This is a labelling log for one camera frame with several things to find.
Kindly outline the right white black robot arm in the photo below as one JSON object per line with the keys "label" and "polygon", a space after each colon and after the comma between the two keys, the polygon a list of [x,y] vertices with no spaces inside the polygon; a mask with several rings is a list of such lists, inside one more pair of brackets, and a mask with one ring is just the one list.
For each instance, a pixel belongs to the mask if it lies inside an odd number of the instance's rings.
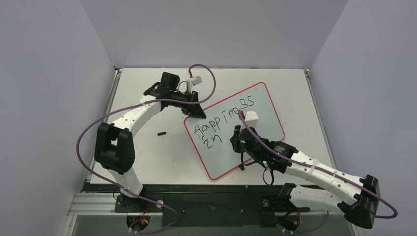
{"label": "right white black robot arm", "polygon": [[314,189],[293,183],[284,184],[277,197],[282,209],[326,210],[342,214],[358,227],[373,228],[381,201],[376,177],[358,177],[340,172],[292,145],[261,138],[253,127],[235,126],[230,142],[234,152],[248,154],[254,164],[259,164],[271,174],[277,171],[318,186]]}

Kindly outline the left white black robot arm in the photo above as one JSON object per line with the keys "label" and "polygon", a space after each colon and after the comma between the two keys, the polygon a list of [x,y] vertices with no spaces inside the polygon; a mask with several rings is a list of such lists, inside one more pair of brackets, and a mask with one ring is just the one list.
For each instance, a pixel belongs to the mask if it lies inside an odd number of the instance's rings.
{"label": "left white black robot arm", "polygon": [[207,116],[198,104],[198,92],[192,89],[201,82],[201,77],[191,76],[185,81],[186,91],[181,92],[178,89],[179,76],[163,72],[161,80],[144,92],[139,100],[140,107],[130,109],[112,123],[99,125],[94,159],[121,185],[122,206],[133,211],[143,211],[150,205],[142,194],[145,188],[133,169],[134,136],[147,121],[168,106],[180,108],[187,116],[205,119]]}

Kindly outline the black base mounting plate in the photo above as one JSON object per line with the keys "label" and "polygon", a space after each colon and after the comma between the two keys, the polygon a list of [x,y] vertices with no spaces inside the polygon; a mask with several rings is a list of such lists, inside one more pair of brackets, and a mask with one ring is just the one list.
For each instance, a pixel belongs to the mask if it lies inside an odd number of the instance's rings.
{"label": "black base mounting plate", "polygon": [[299,214],[339,213],[338,200],[317,187],[276,186],[147,186],[140,198],[120,193],[115,212],[126,213],[126,223],[148,230],[160,219],[162,227],[242,227],[281,225],[294,230]]}

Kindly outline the aluminium table frame rail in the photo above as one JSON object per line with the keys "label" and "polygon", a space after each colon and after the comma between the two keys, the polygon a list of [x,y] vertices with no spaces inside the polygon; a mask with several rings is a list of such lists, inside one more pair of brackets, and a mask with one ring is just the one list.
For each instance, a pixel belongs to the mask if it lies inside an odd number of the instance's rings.
{"label": "aluminium table frame rail", "polygon": [[[226,213],[273,212],[286,213],[297,208],[279,197],[282,186],[271,188],[261,186],[235,186],[233,188],[215,187],[208,189],[156,189],[143,194],[142,200],[149,202],[143,211],[133,211],[122,206],[120,194],[81,193],[73,197],[69,215],[158,215],[169,214],[167,205],[180,214],[193,211],[214,211]],[[326,211],[320,209],[300,208],[302,212]]]}

